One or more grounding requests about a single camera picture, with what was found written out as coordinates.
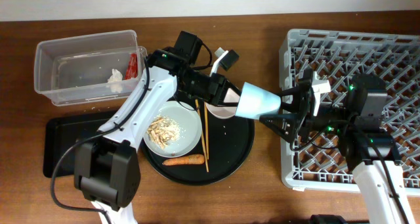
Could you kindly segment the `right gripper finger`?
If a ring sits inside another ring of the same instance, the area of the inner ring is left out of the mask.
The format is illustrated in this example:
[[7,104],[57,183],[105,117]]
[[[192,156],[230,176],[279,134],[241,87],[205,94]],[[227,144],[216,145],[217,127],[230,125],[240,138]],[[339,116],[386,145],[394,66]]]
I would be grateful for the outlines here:
[[288,143],[295,140],[295,115],[272,114],[259,118],[259,121]]
[[298,103],[301,100],[299,86],[292,87],[289,89],[281,90],[277,96],[281,98],[282,103],[287,102],[288,99],[291,99],[290,103]]

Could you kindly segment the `pink bowl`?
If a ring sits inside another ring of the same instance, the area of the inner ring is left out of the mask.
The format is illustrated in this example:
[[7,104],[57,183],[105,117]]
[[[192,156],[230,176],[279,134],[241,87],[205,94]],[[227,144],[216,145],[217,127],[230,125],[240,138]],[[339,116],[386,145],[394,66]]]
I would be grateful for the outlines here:
[[[223,100],[224,102],[239,102],[240,96],[233,90],[228,89]],[[236,113],[236,108],[237,107],[216,107],[211,104],[207,104],[208,111],[219,119],[228,119],[233,117]]]

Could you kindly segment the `wooden chopstick short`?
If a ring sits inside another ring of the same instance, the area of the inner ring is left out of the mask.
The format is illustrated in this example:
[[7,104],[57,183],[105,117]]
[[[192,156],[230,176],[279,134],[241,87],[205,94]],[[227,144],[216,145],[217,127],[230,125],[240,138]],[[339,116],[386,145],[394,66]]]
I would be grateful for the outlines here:
[[203,155],[204,155],[204,162],[205,162],[205,168],[206,168],[206,172],[209,173],[209,166],[208,166],[208,161],[207,161],[207,151],[206,151],[206,144],[205,144],[205,139],[204,139],[204,134],[203,134],[203,129],[202,129],[202,123],[201,123],[201,114],[200,114],[200,104],[198,102],[198,99],[195,99],[195,105],[196,105],[196,112],[198,113],[198,116],[200,118],[200,128],[201,128],[201,145],[202,145],[202,150],[203,150]]

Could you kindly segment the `blue cup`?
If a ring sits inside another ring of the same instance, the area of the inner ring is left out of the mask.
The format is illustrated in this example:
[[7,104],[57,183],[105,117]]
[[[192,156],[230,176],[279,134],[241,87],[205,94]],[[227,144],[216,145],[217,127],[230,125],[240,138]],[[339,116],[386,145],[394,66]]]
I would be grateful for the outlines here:
[[258,120],[262,115],[278,113],[281,103],[279,96],[245,82],[235,116]]

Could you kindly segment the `grey plate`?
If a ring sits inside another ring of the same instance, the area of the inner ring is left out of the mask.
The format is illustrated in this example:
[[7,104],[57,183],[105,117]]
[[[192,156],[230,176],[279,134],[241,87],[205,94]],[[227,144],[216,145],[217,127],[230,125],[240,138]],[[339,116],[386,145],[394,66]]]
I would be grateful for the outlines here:
[[169,116],[180,125],[180,138],[177,141],[169,141],[169,146],[162,150],[150,140],[146,132],[143,140],[153,154],[165,158],[184,156],[201,139],[200,117],[193,106],[185,102],[167,101],[158,110],[158,115]]

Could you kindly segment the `orange carrot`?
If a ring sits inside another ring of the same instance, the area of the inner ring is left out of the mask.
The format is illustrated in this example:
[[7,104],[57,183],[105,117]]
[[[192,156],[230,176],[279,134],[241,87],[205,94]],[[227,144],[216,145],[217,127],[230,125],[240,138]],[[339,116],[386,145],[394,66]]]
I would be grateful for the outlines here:
[[163,161],[164,166],[182,166],[182,165],[200,165],[205,162],[205,157],[202,154],[192,154],[189,156],[181,156],[177,158],[170,158]]

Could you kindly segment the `rice and food scraps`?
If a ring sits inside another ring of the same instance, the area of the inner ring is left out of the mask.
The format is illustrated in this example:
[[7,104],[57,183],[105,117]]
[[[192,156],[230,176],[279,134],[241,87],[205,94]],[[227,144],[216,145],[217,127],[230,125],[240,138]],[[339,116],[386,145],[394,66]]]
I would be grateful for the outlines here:
[[169,116],[158,115],[146,130],[150,140],[164,150],[169,146],[169,141],[180,138],[180,125]]

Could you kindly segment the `red snack wrapper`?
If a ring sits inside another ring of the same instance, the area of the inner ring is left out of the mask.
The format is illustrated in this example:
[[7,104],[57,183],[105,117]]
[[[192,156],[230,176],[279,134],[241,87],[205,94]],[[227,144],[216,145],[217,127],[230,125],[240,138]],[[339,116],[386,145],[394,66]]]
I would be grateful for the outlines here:
[[124,80],[136,78],[138,74],[137,54],[131,53]]

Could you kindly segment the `white tissue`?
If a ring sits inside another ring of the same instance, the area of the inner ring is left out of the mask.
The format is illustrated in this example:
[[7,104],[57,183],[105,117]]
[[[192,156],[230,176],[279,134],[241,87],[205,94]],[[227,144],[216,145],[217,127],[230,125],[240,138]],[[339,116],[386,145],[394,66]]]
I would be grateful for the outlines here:
[[121,93],[123,87],[121,86],[120,82],[123,79],[123,75],[119,70],[112,69],[112,74],[108,78],[108,87],[110,88],[111,92],[113,93]]

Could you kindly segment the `wooden chopstick long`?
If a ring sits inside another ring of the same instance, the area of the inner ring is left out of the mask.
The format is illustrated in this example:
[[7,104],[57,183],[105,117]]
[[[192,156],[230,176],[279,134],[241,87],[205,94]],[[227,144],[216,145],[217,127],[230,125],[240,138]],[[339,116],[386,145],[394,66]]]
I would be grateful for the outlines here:
[[207,111],[207,103],[204,104],[204,118],[205,118],[205,149],[207,160],[209,159],[209,125],[208,125],[208,111]]

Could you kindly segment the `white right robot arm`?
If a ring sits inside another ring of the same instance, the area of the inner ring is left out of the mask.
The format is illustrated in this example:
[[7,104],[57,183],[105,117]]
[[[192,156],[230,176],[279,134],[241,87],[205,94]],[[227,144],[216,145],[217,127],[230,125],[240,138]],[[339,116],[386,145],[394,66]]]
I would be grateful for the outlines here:
[[402,157],[394,138],[381,128],[386,83],[369,74],[352,76],[345,103],[337,108],[321,104],[321,96],[330,91],[329,81],[311,69],[303,72],[297,86],[278,94],[244,83],[234,103],[235,115],[260,121],[293,152],[322,134],[336,135],[336,149],[362,193],[370,223],[414,223]]

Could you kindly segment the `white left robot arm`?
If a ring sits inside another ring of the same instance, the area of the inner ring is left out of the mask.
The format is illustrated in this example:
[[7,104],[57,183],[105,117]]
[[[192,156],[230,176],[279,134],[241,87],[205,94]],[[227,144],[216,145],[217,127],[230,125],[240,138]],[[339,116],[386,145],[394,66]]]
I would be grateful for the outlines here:
[[102,223],[135,223],[131,202],[140,183],[138,148],[168,99],[181,91],[213,106],[226,105],[231,83],[217,69],[228,70],[239,56],[233,50],[218,50],[217,55],[207,75],[191,67],[197,53],[174,47],[154,51],[121,108],[95,135],[75,144],[74,185],[91,201],[91,211]]

